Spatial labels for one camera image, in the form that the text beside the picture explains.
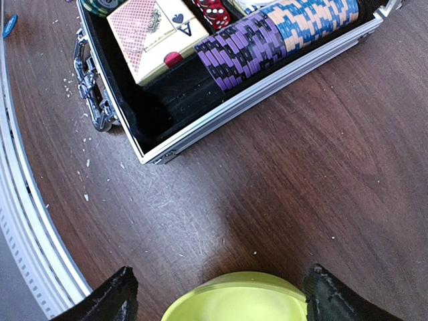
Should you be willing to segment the pink-blue poker chip stack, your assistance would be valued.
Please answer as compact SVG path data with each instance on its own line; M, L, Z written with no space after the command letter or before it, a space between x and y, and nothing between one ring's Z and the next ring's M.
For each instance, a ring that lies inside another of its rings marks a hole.
M277 27L289 56L354 23L359 16L355 0L276 1L259 11Z

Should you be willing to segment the aluminium poker case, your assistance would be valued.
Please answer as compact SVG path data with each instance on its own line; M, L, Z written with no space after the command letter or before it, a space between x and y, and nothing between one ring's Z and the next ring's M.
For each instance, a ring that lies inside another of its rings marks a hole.
M357 45L403 1L360 1L361 16L245 84L221 91L191 55L153 84L136 85L106 19L77 4L74 67L78 89L98 132L121 129L143 164L167 163L251 107Z

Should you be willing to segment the red card deck box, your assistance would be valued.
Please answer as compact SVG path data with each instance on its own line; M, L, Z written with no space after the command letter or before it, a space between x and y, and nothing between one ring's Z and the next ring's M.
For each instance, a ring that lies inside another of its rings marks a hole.
M125 1L107 20L139 86L189 57L209 35L184 1Z

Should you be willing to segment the green bowl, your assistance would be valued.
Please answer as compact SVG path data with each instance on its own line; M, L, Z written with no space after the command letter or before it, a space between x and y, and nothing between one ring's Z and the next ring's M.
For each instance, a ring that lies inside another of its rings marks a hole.
M173 302L163 320L306 320L303 292L262 272L233 272L205 282Z

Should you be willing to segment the purple poker chip stack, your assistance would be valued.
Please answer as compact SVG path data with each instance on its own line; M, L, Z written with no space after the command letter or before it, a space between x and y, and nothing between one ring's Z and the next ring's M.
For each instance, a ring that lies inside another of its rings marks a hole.
M280 31L261 11L208 36L194 49L223 92L242 85L287 57Z

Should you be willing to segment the aluminium front rail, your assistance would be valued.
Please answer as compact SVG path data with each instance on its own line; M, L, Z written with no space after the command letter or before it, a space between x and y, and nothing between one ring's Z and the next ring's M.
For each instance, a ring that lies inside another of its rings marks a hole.
M49 319L92 291L44 203L19 131L1 44L1 232L27 287Z

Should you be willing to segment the green poker chip stack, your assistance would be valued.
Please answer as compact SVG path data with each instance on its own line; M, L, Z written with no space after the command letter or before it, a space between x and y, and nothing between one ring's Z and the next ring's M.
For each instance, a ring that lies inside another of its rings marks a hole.
M83 8L98 17L107 17L125 0L80 0Z

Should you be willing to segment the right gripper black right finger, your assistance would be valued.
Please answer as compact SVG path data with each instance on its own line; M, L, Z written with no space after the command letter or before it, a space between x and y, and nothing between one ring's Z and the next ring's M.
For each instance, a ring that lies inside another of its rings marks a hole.
M323 320L398 320L399 318L365 300L320 264L314 264L303 283L307 319Z

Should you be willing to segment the blue small blind button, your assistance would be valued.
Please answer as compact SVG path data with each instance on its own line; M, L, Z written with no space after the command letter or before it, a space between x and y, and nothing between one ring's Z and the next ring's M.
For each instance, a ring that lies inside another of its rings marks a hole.
M8 38L17 24L18 16L12 15L3 28L3 39Z

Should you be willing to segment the row of red dice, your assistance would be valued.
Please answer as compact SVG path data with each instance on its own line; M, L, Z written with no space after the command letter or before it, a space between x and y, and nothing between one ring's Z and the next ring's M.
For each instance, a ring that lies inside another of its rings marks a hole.
M192 3L215 31L231 23L231 16L220 0L193 0Z

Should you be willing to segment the white dealer button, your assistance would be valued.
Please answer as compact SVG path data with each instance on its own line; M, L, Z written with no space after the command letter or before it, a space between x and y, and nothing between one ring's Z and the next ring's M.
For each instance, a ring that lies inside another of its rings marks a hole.
M248 15L274 2L276 2L276 0L231 0L230 1L230 3L244 15Z

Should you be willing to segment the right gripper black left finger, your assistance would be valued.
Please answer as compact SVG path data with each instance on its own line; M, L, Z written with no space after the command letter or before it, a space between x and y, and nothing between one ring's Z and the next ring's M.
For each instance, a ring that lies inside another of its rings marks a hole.
M136 320L138 281L129 266L121 267L79 304L54 320Z

